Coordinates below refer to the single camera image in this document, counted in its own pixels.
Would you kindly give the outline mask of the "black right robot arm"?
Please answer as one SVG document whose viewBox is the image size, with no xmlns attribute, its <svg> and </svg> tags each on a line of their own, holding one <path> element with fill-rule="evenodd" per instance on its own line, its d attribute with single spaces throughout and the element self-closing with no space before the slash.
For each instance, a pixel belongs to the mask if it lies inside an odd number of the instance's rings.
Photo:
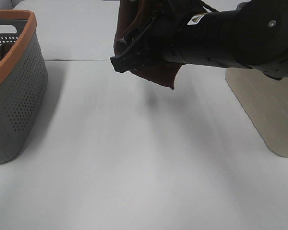
<svg viewBox="0 0 288 230">
<path fill-rule="evenodd" d="M 151 12 L 118 41 L 110 59 L 116 72 L 194 64 L 288 77 L 288 0 L 251 0 L 231 11 L 200 0 L 158 0 Z"/>
</svg>

